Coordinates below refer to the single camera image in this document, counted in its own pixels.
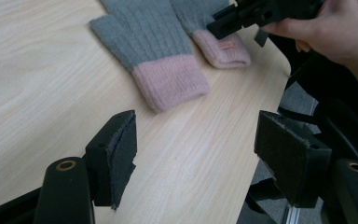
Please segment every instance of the knit glove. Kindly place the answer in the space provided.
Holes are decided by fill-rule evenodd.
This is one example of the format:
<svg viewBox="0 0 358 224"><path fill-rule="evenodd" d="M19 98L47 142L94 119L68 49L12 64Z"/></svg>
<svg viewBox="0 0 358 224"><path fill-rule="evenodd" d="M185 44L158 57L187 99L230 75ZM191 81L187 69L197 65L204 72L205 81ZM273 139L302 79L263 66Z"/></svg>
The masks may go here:
<svg viewBox="0 0 358 224"><path fill-rule="evenodd" d="M206 26L213 14L228 6L228 0L170 0L186 33L200 47L208 62L216 68L245 67L249 53L237 34L216 39Z"/></svg>
<svg viewBox="0 0 358 224"><path fill-rule="evenodd" d="M90 22L92 31L130 71L157 113L209 92L169 1L104 0L111 15Z"/></svg>

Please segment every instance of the hand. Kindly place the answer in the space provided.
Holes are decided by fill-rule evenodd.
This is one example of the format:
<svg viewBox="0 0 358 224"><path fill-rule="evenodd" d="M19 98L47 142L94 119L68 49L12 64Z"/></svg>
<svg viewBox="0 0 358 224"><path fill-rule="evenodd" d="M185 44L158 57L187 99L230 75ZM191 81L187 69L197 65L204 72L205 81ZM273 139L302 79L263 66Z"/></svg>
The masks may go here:
<svg viewBox="0 0 358 224"><path fill-rule="evenodd" d="M298 51L315 51L349 66L358 59L358 0L325 0L313 20L286 19L262 29L293 38Z"/></svg>

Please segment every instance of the wooden table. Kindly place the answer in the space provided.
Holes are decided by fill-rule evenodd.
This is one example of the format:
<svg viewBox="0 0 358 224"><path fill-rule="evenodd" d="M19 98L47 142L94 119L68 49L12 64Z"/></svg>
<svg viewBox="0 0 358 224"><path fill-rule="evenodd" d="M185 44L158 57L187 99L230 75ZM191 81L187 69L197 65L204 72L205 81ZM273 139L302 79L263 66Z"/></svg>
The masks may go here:
<svg viewBox="0 0 358 224"><path fill-rule="evenodd" d="M96 223L235 223L258 162L258 112L276 111L288 62L257 46L256 27L239 31L247 68L215 69L192 45L211 93L155 114L90 30L104 13L94 0L0 0L0 204L134 109L137 167L118 210L95 208Z"/></svg>

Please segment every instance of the wood grain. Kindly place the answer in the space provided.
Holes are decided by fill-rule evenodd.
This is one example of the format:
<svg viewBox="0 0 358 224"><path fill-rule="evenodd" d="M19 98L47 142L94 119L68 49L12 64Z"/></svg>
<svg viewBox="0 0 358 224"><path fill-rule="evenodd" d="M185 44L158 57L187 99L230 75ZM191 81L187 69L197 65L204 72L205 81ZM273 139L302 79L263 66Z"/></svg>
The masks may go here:
<svg viewBox="0 0 358 224"><path fill-rule="evenodd" d="M256 27L239 31L253 63L215 69L205 97L155 114L89 28L92 0L0 0L0 204L42 185L54 161L84 154L116 113L134 109L138 154L118 210L97 223L235 223L252 180L259 110L276 111L289 64Z"/></svg>

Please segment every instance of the clamp jaw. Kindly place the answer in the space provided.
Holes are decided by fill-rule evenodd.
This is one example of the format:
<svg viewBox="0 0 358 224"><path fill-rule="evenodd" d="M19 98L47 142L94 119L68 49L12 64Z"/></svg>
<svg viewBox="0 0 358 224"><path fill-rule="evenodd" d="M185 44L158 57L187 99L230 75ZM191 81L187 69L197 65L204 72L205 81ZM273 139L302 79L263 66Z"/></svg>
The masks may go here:
<svg viewBox="0 0 358 224"><path fill-rule="evenodd" d="M213 15L215 21L208 30L221 39L253 24L262 27L286 18L308 20L315 18L324 0L236 0L234 4ZM268 35L258 33L255 40L264 46Z"/></svg>

